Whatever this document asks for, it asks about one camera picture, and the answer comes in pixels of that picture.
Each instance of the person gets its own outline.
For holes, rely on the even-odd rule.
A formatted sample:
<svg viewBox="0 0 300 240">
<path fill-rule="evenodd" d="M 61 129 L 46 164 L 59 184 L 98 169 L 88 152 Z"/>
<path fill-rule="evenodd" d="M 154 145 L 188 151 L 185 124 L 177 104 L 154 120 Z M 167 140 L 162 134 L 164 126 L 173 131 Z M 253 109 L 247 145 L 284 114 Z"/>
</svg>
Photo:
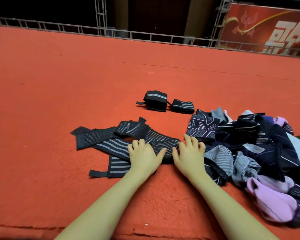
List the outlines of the person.
<svg viewBox="0 0 300 240">
<path fill-rule="evenodd" d="M 278 239 L 205 172 L 203 142 L 184 134 L 185 144 L 172 150 L 175 166 L 205 199 L 229 240 Z M 126 175 L 96 200 L 56 240 L 108 240 L 136 190 L 162 162 L 166 148 L 155 155 L 143 139 L 128 145 L 131 168 Z"/>
</svg>

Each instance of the forearm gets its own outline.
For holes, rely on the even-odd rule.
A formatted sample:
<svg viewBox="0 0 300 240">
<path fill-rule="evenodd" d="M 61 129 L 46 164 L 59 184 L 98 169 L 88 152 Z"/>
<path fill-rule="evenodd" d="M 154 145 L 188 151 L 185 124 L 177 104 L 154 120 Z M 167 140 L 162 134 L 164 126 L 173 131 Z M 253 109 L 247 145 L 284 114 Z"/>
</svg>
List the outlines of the forearm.
<svg viewBox="0 0 300 240">
<path fill-rule="evenodd" d="M 136 190 L 147 178 L 128 172 L 72 222 L 56 240 L 108 240 Z"/>
<path fill-rule="evenodd" d="M 278 239 L 207 174 L 190 181 L 206 200 L 229 240 Z"/>
</svg>

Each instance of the human hand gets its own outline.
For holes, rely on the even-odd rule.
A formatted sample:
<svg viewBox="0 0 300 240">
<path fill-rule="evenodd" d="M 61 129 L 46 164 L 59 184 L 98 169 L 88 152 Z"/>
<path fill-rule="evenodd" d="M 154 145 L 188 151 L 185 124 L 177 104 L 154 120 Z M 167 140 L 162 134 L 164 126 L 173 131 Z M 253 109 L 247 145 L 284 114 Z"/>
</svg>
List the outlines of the human hand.
<svg viewBox="0 0 300 240">
<path fill-rule="evenodd" d="M 185 145 L 183 142 L 179 142 L 180 155 L 178 155 L 178 151 L 174 147 L 172 148 L 172 157 L 179 171 L 191 181 L 198 175 L 206 174 L 204 169 L 206 146 L 203 142 L 198 143 L 195 137 L 189 137 L 186 134 L 183 134 L 183 137 Z"/>
<path fill-rule="evenodd" d="M 131 168 L 129 172 L 144 177 L 144 180 L 153 174 L 164 158 L 167 149 L 163 148 L 156 156 L 150 144 L 145 144 L 144 139 L 134 140 L 128 145 Z"/>
</svg>

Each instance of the left arm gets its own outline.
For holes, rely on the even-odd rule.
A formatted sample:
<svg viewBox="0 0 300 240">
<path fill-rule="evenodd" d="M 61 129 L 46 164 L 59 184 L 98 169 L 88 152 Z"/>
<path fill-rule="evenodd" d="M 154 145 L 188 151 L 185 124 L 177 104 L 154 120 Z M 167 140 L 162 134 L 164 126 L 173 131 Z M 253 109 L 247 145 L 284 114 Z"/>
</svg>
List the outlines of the left arm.
<svg viewBox="0 0 300 240">
<path fill-rule="evenodd" d="M 64 229 L 55 240 L 108 240 L 137 189 L 153 174 L 164 157 L 156 157 L 151 145 L 142 139 L 128 146 L 129 172 Z"/>
</svg>

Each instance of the left hand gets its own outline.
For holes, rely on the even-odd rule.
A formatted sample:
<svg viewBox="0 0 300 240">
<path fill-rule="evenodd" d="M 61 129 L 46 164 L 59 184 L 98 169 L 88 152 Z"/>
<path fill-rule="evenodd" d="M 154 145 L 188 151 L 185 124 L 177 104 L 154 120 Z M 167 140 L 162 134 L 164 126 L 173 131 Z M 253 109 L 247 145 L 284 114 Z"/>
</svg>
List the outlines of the left hand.
<svg viewBox="0 0 300 240">
<path fill-rule="evenodd" d="M 146 180 L 159 167 L 167 149 L 163 148 L 156 156 L 152 146 L 145 144 L 144 139 L 141 139 L 140 141 L 134 140 L 128 145 L 128 151 L 131 162 L 129 172 L 144 176 Z"/>
</svg>

